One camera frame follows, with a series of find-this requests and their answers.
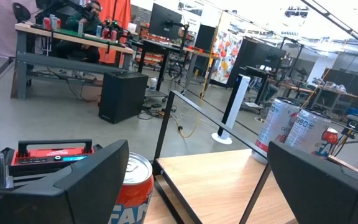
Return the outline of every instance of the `orange curtain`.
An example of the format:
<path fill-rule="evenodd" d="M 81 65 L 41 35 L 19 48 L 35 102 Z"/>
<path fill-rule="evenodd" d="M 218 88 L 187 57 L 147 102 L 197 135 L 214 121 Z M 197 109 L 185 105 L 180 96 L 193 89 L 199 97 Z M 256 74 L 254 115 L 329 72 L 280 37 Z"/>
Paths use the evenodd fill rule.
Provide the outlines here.
<path fill-rule="evenodd" d="M 116 14 L 112 19 L 114 5 L 117 1 Z M 100 20 L 104 21 L 105 19 L 117 20 L 118 25 L 124 29 L 128 29 L 128 23 L 131 20 L 131 0 L 99 0 L 100 5 L 102 5 L 103 10 L 100 12 Z M 125 42 L 125 38 L 121 38 L 121 43 Z M 106 54 L 106 49 L 99 49 L 100 53 L 100 62 L 104 63 L 114 63 L 116 58 L 116 51 L 110 50 Z"/>

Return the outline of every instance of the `colorful poster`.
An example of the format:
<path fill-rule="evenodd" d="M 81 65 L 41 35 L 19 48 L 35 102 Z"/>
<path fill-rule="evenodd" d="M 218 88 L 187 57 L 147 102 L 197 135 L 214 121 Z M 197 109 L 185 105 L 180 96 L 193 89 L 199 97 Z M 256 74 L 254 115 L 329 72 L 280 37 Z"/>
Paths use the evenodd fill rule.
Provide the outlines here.
<path fill-rule="evenodd" d="M 236 61 L 242 43 L 242 37 L 230 32 L 219 30 L 214 42 L 214 53 L 218 53 L 220 59 L 215 62 L 211 79 L 227 83 L 229 75 Z"/>

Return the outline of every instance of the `floor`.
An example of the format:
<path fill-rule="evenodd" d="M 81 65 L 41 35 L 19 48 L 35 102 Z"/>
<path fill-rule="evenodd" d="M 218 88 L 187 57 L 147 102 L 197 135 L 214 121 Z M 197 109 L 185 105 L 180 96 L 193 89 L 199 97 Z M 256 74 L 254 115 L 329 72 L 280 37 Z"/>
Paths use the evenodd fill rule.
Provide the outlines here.
<path fill-rule="evenodd" d="M 5 59 L 0 58 L 0 65 Z M 17 148 L 18 140 L 26 139 L 83 139 L 91 138 L 94 144 L 102 146 L 118 140 L 127 139 L 132 152 L 142 154 L 147 159 L 154 157 L 157 138 L 161 127 L 161 119 L 149 120 L 133 117 L 118 124 L 110 124 L 98 118 L 97 103 L 86 103 L 76 100 L 66 83 L 50 83 L 33 80 L 28 90 L 28 98 L 24 101 L 10 99 L 12 74 L 14 63 L 0 76 L 0 150 L 5 147 Z M 157 73 L 144 70 L 150 77 Z M 79 94 L 81 87 L 70 85 L 71 89 Z M 162 83 L 162 91 L 167 93 L 169 81 Z M 205 102 L 200 103 L 198 97 L 200 85 L 190 85 L 186 97 L 209 111 L 210 115 L 221 119 L 222 111 L 226 109 L 231 91 L 224 88 L 209 87 Z M 85 86 L 83 97 L 90 99 L 100 94 L 100 88 Z M 160 99 L 151 99 L 147 104 L 161 103 Z M 247 146 L 234 139 L 233 144 L 226 146 L 215 142 L 211 134 L 218 130 L 215 124 L 197 115 L 186 103 L 175 99 L 174 105 L 178 108 L 174 115 L 179 119 L 185 134 L 191 133 L 198 116 L 197 129 L 190 138 L 183 139 L 177 131 L 173 119 L 170 120 L 165 135 L 162 157 L 180 156 L 186 154 L 200 154 L 207 152 L 244 149 Z M 255 142 L 263 123 L 256 121 L 257 115 L 248 111 L 240 111 L 234 129 L 248 140 Z M 347 144 L 338 158 L 358 167 L 358 143 Z"/>

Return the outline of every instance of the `person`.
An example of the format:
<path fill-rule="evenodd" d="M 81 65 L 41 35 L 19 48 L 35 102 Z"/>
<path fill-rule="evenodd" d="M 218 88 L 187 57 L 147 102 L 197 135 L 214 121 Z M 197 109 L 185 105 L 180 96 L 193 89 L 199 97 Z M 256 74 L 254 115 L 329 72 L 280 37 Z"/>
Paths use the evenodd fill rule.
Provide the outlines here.
<path fill-rule="evenodd" d="M 102 22 L 99 19 L 101 5 L 97 0 L 92 0 L 89 4 L 92 6 L 91 13 L 95 14 L 92 20 L 88 21 L 79 12 L 74 13 L 66 21 L 66 28 L 78 32 L 78 23 L 84 24 L 83 32 L 85 34 L 96 35 L 97 26 L 101 26 Z M 70 42 L 67 40 L 61 41 L 55 46 L 55 55 L 60 58 L 67 58 L 67 55 L 72 54 L 74 51 L 82 51 L 86 54 L 84 62 L 98 63 L 100 54 L 99 49 L 94 46 Z"/>

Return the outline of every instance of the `white stand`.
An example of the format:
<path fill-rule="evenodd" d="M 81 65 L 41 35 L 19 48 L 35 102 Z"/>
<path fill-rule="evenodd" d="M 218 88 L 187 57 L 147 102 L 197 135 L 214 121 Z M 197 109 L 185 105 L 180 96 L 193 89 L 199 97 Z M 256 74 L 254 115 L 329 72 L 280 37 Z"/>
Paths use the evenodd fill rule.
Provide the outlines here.
<path fill-rule="evenodd" d="M 240 111 L 241 104 L 244 101 L 249 81 L 249 77 L 239 75 L 237 78 L 237 83 L 233 88 L 233 92 L 231 93 L 229 102 L 226 107 L 226 111 L 224 112 L 222 119 L 222 123 L 226 124 L 231 129 L 236 122 L 236 118 Z M 222 128 L 219 128 L 219 131 L 217 133 L 213 133 L 211 136 L 215 141 L 219 143 L 232 144 L 230 134 Z"/>

